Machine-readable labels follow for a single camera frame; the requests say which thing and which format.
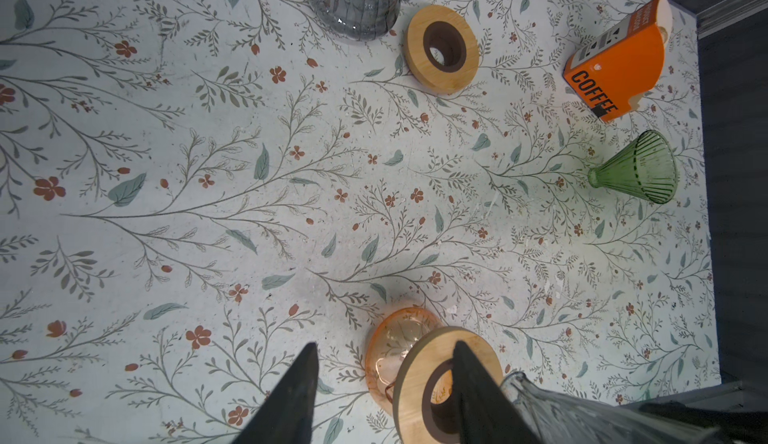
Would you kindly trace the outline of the orange glass carafe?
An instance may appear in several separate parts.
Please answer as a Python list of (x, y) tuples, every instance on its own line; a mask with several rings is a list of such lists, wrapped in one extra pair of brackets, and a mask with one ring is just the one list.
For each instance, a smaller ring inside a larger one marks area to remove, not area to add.
[(431, 311), (407, 307), (389, 315), (373, 332), (364, 356), (366, 385), (386, 414), (392, 414), (395, 381), (407, 354), (422, 337), (444, 326)]

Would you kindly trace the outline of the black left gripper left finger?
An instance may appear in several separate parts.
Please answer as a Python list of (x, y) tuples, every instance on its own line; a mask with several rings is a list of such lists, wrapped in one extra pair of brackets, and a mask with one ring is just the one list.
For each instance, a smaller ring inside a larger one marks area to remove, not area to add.
[(310, 342), (233, 443), (310, 443), (318, 376), (317, 345)]

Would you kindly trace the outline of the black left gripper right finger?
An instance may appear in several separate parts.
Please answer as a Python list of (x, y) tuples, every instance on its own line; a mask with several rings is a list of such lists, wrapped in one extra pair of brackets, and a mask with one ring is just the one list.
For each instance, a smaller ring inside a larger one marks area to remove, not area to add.
[(539, 443), (463, 341), (453, 351), (453, 394), (461, 443)]

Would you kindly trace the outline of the grey glass dripper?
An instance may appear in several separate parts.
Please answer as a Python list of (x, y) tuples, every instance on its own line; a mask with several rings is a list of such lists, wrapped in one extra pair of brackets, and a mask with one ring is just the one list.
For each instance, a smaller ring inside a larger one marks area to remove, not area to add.
[(698, 427), (538, 388), (524, 373), (500, 385), (542, 443), (729, 443), (718, 427)]

